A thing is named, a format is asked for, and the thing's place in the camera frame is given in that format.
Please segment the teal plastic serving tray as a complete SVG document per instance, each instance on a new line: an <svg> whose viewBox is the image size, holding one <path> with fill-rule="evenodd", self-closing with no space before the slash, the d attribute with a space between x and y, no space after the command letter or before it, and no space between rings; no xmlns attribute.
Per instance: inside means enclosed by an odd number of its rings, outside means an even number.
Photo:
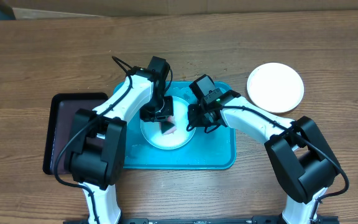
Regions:
<svg viewBox="0 0 358 224"><path fill-rule="evenodd" d="M167 95L177 96L190 104L196 97L189 88L190 82L173 82ZM195 128L191 140L172 150L159 149L144 138L140 130L140 115L136 113L127 125L126 169L227 169L236 159L236 132L221 126L212 133Z"/></svg>

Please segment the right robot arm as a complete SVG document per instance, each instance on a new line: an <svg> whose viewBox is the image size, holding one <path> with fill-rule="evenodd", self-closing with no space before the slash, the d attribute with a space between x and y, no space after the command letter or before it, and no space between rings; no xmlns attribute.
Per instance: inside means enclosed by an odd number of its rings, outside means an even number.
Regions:
<svg viewBox="0 0 358 224"><path fill-rule="evenodd" d="M294 121L266 112L234 90L222 91L203 75L190 84L197 102L188 107L188 130L210 133L224 126L246 133L265 146L281 188L287 194L283 212L254 223L338 223L317 209L337 175L340 163L316 123L303 116Z"/></svg>

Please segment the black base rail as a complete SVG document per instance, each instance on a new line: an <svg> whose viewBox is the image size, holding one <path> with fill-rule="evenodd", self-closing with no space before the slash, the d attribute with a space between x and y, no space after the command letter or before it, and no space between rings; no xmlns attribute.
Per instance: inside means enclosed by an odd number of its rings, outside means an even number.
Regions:
<svg viewBox="0 0 358 224"><path fill-rule="evenodd" d="M63 224L88 224L87 220L63 221ZM118 224L284 224L281 215L253 216L252 218L214 218L214 219L165 219L149 220L147 218L120 218ZM318 215L315 224L339 224L338 217L324 217Z"/></svg>

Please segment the white plate with red stain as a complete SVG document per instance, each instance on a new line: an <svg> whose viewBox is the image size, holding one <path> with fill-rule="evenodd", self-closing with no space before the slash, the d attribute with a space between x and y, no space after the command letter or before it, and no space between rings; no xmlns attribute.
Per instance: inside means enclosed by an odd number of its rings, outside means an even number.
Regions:
<svg viewBox="0 0 358 224"><path fill-rule="evenodd" d="M271 62L258 66L250 73L247 93L259 108L271 113L286 113L300 104L305 88L293 68Z"/></svg>

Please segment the green and pink sponge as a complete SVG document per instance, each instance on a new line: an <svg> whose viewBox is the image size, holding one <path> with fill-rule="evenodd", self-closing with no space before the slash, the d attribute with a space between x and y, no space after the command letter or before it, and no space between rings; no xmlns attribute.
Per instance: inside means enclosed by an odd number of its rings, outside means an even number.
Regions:
<svg viewBox="0 0 358 224"><path fill-rule="evenodd" d="M174 133L177 130L175 118L169 116L167 120L160 122L160 130L162 135Z"/></svg>

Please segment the light blue plate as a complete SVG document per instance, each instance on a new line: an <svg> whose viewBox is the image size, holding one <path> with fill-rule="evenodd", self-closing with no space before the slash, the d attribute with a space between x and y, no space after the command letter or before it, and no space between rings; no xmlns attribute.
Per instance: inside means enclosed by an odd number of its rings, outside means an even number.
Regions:
<svg viewBox="0 0 358 224"><path fill-rule="evenodd" d="M188 143L195 133L195 129L187 131L188 106L184 99L173 97L173 121L176 130L168 134L162 134L160 123L140 122L140 130L148 143L156 148L164 150L177 149Z"/></svg>

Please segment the cardboard box at back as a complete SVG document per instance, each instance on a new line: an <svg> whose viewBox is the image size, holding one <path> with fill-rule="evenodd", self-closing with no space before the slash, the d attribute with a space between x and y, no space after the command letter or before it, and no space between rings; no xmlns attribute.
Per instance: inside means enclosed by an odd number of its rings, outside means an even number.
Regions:
<svg viewBox="0 0 358 224"><path fill-rule="evenodd" d="M98 16L358 10L358 0L7 0L6 4Z"/></svg>

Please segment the black rectangular water tray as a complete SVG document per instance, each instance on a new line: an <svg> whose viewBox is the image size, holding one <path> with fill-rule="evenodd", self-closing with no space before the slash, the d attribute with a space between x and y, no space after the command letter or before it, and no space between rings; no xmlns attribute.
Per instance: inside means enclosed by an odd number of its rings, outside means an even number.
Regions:
<svg viewBox="0 0 358 224"><path fill-rule="evenodd" d="M59 93L52 98L43 172L53 175L54 163L69 140L73 117L79 109L92 110L108 99L105 93Z"/></svg>

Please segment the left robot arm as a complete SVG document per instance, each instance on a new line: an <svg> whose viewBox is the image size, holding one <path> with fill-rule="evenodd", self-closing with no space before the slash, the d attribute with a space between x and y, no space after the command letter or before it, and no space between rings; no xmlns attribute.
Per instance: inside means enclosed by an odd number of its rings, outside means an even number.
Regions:
<svg viewBox="0 0 358 224"><path fill-rule="evenodd" d="M172 77L168 62L152 57L146 68L132 67L114 57L126 74L122 87L110 99L92 110L79 109L73 118L69 141L56 162L63 163L73 182L62 180L58 168L53 172L59 183L80 188L89 210L87 223L118 223L115 183L124 167L127 124L139 114L144 122L161 123L171 130L173 99L166 94Z"/></svg>

